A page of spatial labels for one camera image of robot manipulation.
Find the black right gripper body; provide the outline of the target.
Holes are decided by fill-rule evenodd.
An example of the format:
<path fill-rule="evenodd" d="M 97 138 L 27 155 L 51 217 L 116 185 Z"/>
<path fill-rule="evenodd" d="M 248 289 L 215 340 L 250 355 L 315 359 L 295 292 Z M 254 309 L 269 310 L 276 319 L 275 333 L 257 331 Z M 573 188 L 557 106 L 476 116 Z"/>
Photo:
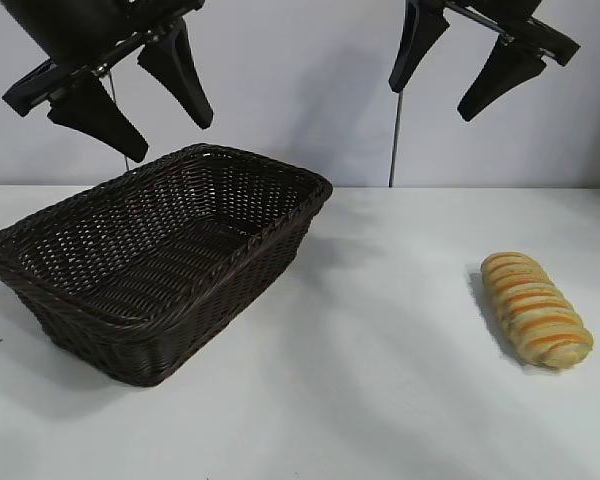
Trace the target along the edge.
<path fill-rule="evenodd" d="M 446 1 L 445 5 L 496 31 L 509 42 L 549 56 L 559 65 L 567 65 L 580 45 L 534 17 L 541 3 L 541 0 L 468 0 Z"/>

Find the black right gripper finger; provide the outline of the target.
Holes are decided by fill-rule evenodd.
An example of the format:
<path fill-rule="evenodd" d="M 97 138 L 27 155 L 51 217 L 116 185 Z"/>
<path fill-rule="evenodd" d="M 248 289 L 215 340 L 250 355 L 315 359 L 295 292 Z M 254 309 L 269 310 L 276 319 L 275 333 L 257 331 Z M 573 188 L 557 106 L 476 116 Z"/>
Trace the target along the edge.
<path fill-rule="evenodd" d="M 406 0 L 402 35 L 389 77 L 392 91 L 403 91 L 429 49 L 449 27 L 445 1 Z"/>
<path fill-rule="evenodd" d="M 539 76 L 542 58 L 515 44 L 495 44 L 482 70 L 462 97 L 457 110 L 467 122 L 508 91 Z"/>

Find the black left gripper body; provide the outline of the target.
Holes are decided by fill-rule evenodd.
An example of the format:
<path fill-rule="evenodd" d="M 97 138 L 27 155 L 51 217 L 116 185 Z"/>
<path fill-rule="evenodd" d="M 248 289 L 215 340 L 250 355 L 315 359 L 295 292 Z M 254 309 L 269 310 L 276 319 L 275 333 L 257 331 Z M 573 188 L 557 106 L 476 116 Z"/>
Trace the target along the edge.
<path fill-rule="evenodd" d="M 203 7 L 201 1 L 4 1 L 2 7 L 55 65 L 104 60 L 137 32 Z"/>

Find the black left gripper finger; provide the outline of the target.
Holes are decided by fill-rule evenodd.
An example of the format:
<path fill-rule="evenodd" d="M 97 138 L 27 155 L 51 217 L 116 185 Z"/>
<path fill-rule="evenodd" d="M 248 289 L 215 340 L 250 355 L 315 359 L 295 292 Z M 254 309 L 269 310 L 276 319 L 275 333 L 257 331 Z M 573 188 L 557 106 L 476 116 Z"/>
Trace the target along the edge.
<path fill-rule="evenodd" d="M 168 32 L 147 43 L 137 63 L 171 93 L 198 127 L 211 126 L 214 112 L 195 69 L 184 20 L 175 21 Z"/>
<path fill-rule="evenodd" d="M 148 143 L 119 110 L 98 78 L 76 81 L 50 101 L 48 118 L 55 124 L 91 136 L 127 156 L 143 161 Z"/>

